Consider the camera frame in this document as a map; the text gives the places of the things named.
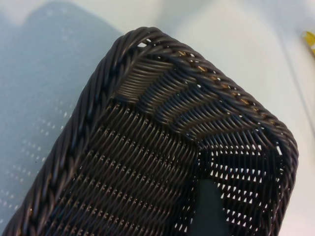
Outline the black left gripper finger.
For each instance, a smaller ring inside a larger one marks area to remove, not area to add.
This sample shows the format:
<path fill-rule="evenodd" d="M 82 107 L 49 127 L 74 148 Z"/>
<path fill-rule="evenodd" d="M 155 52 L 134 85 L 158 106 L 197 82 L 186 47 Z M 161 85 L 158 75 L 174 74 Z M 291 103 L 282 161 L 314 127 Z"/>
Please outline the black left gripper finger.
<path fill-rule="evenodd" d="M 209 179 L 202 179 L 198 184 L 196 211 L 191 224 L 191 235 L 230 235 L 220 192 L 215 183 Z"/>

